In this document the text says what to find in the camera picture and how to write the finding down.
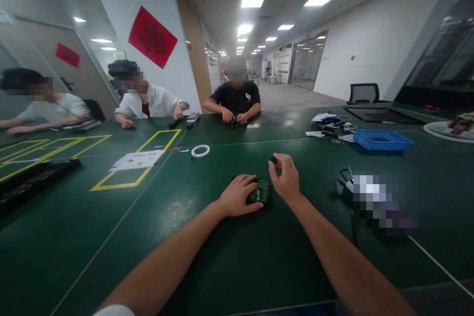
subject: glass wall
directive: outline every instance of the glass wall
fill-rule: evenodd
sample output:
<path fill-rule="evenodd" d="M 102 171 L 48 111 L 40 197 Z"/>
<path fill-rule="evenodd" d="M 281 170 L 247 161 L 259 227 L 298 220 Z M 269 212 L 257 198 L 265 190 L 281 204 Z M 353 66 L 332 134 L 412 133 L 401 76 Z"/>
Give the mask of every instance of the glass wall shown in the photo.
<path fill-rule="evenodd" d="M 294 65 L 290 84 L 313 90 L 326 43 L 326 33 L 327 31 L 321 32 L 317 36 L 294 46 L 294 61 L 292 61 Z"/>

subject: circuit board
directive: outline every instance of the circuit board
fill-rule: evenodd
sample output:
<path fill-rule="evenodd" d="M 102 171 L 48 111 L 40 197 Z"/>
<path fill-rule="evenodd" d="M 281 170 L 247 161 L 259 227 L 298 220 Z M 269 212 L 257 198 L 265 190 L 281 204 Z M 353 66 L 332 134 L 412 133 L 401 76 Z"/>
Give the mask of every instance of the circuit board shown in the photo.
<path fill-rule="evenodd" d="M 247 196 L 247 204 L 261 202 L 263 205 L 266 205 L 270 197 L 270 185 L 268 180 L 257 178 L 254 182 L 259 183 L 262 188 L 252 191 L 250 195 Z"/>

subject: white sleeve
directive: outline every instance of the white sleeve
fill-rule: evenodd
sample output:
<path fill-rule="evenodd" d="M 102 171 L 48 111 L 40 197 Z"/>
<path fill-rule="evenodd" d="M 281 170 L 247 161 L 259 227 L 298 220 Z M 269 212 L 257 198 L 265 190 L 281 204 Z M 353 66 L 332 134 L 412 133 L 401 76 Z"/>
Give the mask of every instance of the white sleeve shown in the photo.
<path fill-rule="evenodd" d="M 24 121 L 34 121 L 37 119 L 42 119 L 43 117 L 39 116 L 38 113 L 35 110 L 35 105 L 34 103 L 31 103 L 25 111 L 23 111 L 21 114 L 19 114 L 17 119 L 22 119 Z"/>
<path fill-rule="evenodd" d="M 94 314 L 94 316 L 135 316 L 135 314 L 127 306 L 111 305 Z"/>
<path fill-rule="evenodd" d="M 120 106 L 115 109 L 114 114 L 124 114 L 127 116 L 128 119 L 133 119 L 135 114 L 133 113 L 132 109 L 130 108 L 130 96 L 131 94 L 125 94 L 123 96 L 122 102 Z"/>
<path fill-rule="evenodd" d="M 169 90 L 165 89 L 164 97 L 168 105 L 168 110 L 171 113 L 174 111 L 174 109 L 180 102 L 185 102 L 186 104 L 188 104 L 188 106 L 190 106 L 189 103 L 185 99 L 180 99 L 177 96 L 174 96 L 173 94 L 171 94 Z"/>

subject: office chair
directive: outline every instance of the office chair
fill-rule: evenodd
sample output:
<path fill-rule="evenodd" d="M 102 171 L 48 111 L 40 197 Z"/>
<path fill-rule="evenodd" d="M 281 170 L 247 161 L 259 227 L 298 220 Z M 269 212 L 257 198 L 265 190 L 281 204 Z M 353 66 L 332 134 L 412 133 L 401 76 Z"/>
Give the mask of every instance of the office chair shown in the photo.
<path fill-rule="evenodd" d="M 351 97 L 348 105 L 378 103 L 379 86 L 377 83 L 351 84 Z"/>
<path fill-rule="evenodd" d="M 84 103 L 86 104 L 87 108 L 92 114 L 92 118 L 98 121 L 106 120 L 104 113 L 102 112 L 102 109 L 100 108 L 100 105 L 97 101 L 92 100 L 92 99 L 87 99 L 87 100 L 84 100 Z"/>

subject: green workbench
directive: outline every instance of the green workbench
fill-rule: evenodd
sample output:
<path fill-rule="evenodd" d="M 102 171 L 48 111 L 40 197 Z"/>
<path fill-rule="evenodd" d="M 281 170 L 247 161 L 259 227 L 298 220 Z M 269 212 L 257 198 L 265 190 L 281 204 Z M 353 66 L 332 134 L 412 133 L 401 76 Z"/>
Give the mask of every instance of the green workbench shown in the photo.
<path fill-rule="evenodd" d="M 441 120 L 428 110 L 391 106 L 425 122 Z M 181 131 L 161 132 L 151 141 L 156 132 L 167 131 L 169 118 L 138 120 L 132 130 L 105 122 L 85 134 L 45 132 L 30 140 L 48 141 L 0 147 L 1 163 L 14 150 L 54 141 L 51 150 L 58 152 L 48 159 L 80 153 L 83 165 L 0 220 L 2 315 L 93 314 L 134 266 L 216 200 L 233 176 L 262 177 L 273 152 L 293 156 L 301 192 L 349 240 L 351 213 L 335 188 L 339 170 L 350 165 L 356 174 L 398 183 L 400 195 L 419 213 L 413 237 L 454 277 L 473 278 L 474 147 L 428 135 L 421 125 L 355 117 L 351 122 L 360 129 L 392 129 L 415 144 L 401 154 L 369 152 L 357 143 L 307 137 L 305 131 L 316 130 L 312 117 L 328 110 L 347 114 L 342 107 L 265 111 L 235 130 L 218 115 L 203 115 L 192 130 L 182 122 L 176 127 Z M 9 140 L 0 133 L 0 143 Z M 72 145 L 60 149 L 66 144 Z M 192 161 L 191 149 L 200 144 L 211 151 Z M 166 152 L 147 174 L 124 171 L 99 184 L 124 154 L 167 145 L 189 152 Z M 45 155 L 44 149 L 25 152 L 15 160 Z M 0 179 L 28 164 L 0 168 Z M 136 186 L 114 188 L 139 178 Z M 97 186 L 105 189 L 94 190 Z M 451 281 L 407 237 L 361 231 L 357 239 L 361 252 L 399 289 Z M 228 218 L 215 229 L 162 314 L 229 315 L 336 298 L 303 229 L 272 188 L 269 206 Z"/>

